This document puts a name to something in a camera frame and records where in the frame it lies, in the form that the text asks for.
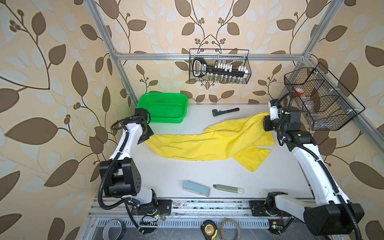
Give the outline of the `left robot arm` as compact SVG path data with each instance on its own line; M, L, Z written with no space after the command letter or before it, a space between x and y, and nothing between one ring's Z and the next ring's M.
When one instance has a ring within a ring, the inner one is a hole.
M122 130L123 133L110 159L99 165L102 181L98 203L102 209L111 210L126 204L149 213L158 208L155 191L142 186L141 174L133 160L135 147L154 135L150 122L150 113L136 108L133 116L111 125L111 131Z

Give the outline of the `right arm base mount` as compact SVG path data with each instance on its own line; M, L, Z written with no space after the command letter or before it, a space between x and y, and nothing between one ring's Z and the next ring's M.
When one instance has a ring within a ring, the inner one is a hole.
M249 201L249 207L251 209L253 217L273 217L273 218L291 217L290 214L280 210L272 214L268 213L265 207L265 200L251 200Z

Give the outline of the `green plastic basket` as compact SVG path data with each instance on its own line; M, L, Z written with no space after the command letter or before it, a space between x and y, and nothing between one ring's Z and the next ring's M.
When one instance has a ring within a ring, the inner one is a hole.
M180 124L187 115L189 99L177 93L147 93L141 96L137 108L147 110L151 122Z

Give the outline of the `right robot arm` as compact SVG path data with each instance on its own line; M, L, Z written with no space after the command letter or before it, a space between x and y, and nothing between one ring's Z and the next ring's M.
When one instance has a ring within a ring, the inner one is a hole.
M315 236L354 233L357 240L362 239L358 223L364 210L360 204L353 204L336 183L314 137L308 131L301 131L301 111L280 104L269 109L270 114L263 122L264 130L275 131L280 146L286 145L297 159L312 188L316 206L311 207L285 192L270 192L265 201L266 213L270 216L288 213L302 221Z

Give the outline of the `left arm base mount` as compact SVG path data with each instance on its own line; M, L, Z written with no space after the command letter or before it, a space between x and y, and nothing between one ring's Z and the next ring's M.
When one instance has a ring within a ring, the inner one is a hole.
M160 199L157 200L157 202L152 202L149 204L144 204L140 206L134 206L133 207L133 212L135 215L138 216L144 216L144 215L149 215L149 216L155 216L155 215L169 215L172 211L172 200L169 199Z

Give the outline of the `yellow trousers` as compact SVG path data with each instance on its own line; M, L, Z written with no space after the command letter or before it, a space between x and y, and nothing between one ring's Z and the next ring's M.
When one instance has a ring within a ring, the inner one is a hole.
M276 141L263 128L269 113L248 118L227 120L205 129L199 135L153 135L147 145L167 159L183 161L218 161L233 158L254 172L270 154Z

